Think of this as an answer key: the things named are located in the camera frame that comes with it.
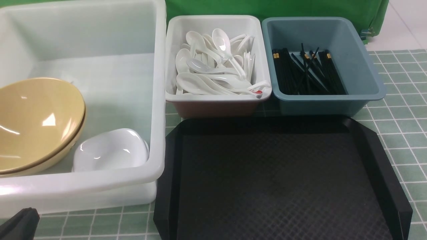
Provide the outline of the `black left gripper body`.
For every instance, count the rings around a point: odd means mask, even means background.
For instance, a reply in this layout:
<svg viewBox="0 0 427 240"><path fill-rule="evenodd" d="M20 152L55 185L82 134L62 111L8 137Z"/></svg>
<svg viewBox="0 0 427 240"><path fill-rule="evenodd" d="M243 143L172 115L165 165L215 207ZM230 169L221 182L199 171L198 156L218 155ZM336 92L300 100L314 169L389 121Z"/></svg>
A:
<svg viewBox="0 0 427 240"><path fill-rule="evenodd" d="M24 208L0 226L1 240L33 240L40 216L35 208Z"/></svg>

